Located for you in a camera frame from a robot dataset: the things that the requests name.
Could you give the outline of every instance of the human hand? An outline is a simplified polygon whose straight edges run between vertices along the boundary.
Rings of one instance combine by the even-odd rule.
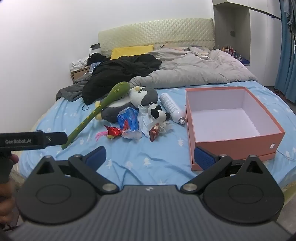
[[[14,164],[18,162],[17,155],[9,157]],[[0,184],[0,223],[9,224],[13,219],[12,210],[15,206],[15,200],[12,196],[14,192],[14,185],[11,180],[5,184]]]

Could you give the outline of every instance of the green stick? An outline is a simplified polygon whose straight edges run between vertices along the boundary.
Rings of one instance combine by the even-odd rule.
[[[90,123],[90,121],[93,118],[95,118],[95,116],[99,114],[103,108],[105,108],[107,105],[111,104],[113,101],[127,94],[129,90],[130,90],[130,84],[128,82],[120,82],[117,85],[115,85],[110,91],[110,93],[107,95],[107,97],[101,101],[100,105],[97,108],[95,108],[95,110],[92,111],[84,119],[84,121],[81,122],[80,125],[77,126],[77,128],[68,136],[68,141],[66,144],[62,145],[62,149],[67,148],[67,146],[74,141],[74,139],[83,130],[83,128],[86,127],[86,125]]]

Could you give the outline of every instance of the metal screw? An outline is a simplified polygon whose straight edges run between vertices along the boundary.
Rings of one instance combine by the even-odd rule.
[[[197,189],[197,186],[194,183],[186,183],[183,185],[183,189],[185,191],[195,191]]]
[[[103,185],[103,189],[107,192],[114,191],[117,188],[117,186],[113,183],[106,183]]]

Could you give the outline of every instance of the white spray bottle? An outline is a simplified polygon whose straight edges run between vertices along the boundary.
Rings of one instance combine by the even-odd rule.
[[[162,93],[159,100],[165,109],[170,113],[174,122],[182,125],[185,124],[185,112],[177,106],[168,93]]]

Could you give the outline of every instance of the panda plush toy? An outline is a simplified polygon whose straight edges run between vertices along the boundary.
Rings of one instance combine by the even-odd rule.
[[[163,123],[170,118],[170,114],[164,112],[160,105],[151,103],[148,107],[148,113],[153,117],[156,123]]]
[[[150,105],[151,103],[157,103],[158,94],[157,91],[150,87],[136,86],[128,92],[122,99],[114,101],[112,104],[106,106],[99,114],[96,115],[97,120],[106,120],[108,122],[117,122],[117,116],[120,111],[127,107],[138,109],[138,104],[142,106]]]

